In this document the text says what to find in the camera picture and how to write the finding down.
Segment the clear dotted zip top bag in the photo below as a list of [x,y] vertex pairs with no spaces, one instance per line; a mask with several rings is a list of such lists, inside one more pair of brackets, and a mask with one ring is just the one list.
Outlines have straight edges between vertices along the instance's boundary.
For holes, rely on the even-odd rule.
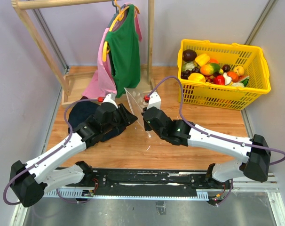
[[130,88],[124,88],[124,90],[126,92],[127,101],[132,114],[138,118],[138,124],[142,127],[143,132],[148,135],[148,138],[151,138],[151,133],[149,131],[146,131],[144,128],[142,116],[143,109],[147,107],[147,103],[143,98],[148,95],[150,91]]

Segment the yellow bell pepper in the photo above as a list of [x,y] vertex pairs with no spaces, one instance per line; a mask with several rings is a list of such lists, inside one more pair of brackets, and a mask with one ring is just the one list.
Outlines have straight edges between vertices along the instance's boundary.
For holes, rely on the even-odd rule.
[[195,63],[202,67],[206,64],[208,64],[210,62],[210,56],[206,53],[203,53],[201,55],[198,55],[196,58],[195,58]]
[[204,75],[200,74],[200,73],[192,73],[189,77],[188,77],[189,81],[193,81],[193,82],[206,82],[206,79],[204,77]]

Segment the orange green mango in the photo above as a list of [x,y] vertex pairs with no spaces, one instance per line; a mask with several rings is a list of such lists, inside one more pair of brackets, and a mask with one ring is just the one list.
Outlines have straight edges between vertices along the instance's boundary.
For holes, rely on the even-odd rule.
[[219,64],[216,63],[208,63],[206,65],[201,66],[200,73],[205,76],[212,75],[220,70]]

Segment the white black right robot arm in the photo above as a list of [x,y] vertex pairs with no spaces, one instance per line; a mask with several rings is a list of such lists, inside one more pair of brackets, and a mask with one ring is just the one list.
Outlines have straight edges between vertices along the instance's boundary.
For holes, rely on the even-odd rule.
[[271,152],[263,136],[236,137],[197,124],[189,126],[184,120],[171,120],[155,107],[146,109],[142,116],[146,131],[154,131],[172,145],[201,147],[234,157],[229,162],[209,165],[205,176],[208,187],[216,188],[222,182],[242,176],[258,182],[267,181]]

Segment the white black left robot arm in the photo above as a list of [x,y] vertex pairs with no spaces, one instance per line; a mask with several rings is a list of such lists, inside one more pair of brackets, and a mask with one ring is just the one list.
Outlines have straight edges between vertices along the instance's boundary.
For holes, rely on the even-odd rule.
[[7,200],[9,188],[19,199],[19,204],[30,207],[44,194],[62,186],[77,183],[90,185],[93,175],[85,162],[77,162],[65,169],[58,167],[97,143],[118,136],[138,119],[123,104],[114,101],[104,101],[98,105],[90,99],[82,99],[68,108],[70,113],[64,114],[68,136],[42,155],[26,163],[16,161],[11,166],[10,181],[3,192],[6,204],[10,204]]

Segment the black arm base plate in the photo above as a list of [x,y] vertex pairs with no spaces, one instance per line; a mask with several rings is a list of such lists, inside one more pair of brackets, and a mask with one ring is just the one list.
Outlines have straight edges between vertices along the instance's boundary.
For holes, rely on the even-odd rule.
[[90,169],[82,181],[69,186],[92,187],[105,196],[195,196],[198,189],[229,189],[230,183],[207,178],[203,171],[156,169]]

